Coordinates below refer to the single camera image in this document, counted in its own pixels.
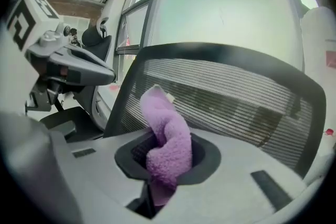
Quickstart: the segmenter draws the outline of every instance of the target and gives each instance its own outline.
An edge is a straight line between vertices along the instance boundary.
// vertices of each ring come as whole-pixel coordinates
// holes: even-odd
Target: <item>mesh chair back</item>
[[[323,132],[322,88],[260,52],[216,44],[169,44],[140,51],[122,84],[104,136],[148,126],[141,95],[155,84],[174,97],[190,127],[248,142],[301,176]]]

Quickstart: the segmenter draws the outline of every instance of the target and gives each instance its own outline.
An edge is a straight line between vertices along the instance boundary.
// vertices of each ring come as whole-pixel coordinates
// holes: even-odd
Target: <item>fuzzy purple fabric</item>
[[[190,129],[159,85],[142,95],[140,107],[159,144],[146,159],[155,189],[162,185],[175,190],[177,177],[192,167]]]

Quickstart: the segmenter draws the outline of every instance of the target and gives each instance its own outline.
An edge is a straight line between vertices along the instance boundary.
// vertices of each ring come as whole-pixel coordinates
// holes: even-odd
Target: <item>purple cloth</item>
[[[161,186],[162,192],[167,193],[164,189],[175,190],[177,177],[192,167],[190,130],[159,85],[142,95],[140,107],[159,144],[147,153],[146,167],[155,182],[154,188]]]

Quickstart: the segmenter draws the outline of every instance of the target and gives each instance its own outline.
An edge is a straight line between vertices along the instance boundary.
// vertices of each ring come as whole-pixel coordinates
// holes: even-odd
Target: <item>brick wall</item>
[[[78,0],[47,0],[59,15],[88,18],[96,25],[103,6]]]

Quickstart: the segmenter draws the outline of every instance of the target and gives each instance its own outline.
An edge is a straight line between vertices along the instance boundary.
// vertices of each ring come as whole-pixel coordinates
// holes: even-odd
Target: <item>black office chair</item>
[[[100,18],[96,26],[90,26],[82,35],[84,49],[93,53],[103,61],[106,61],[112,39],[111,36],[107,36],[106,27],[104,25],[107,20],[108,18]],[[40,121],[48,129],[58,128],[60,125],[63,125],[65,128],[70,126],[70,128],[65,130],[67,142],[78,142],[101,137],[103,130],[94,124],[91,116],[91,110],[95,109],[92,107],[92,101],[96,87],[97,86],[86,86],[80,92],[73,93],[75,99],[82,107],[77,106],[64,110],[57,101],[55,105],[59,111]],[[71,125],[66,124],[69,121],[73,122],[75,128],[71,128]]]
[[[154,84],[174,97],[190,127],[255,145],[302,177],[310,168],[322,137],[326,97],[291,65],[229,45],[145,47],[123,81],[104,137],[148,126],[139,101]],[[136,154],[146,155],[152,147],[143,145]]]

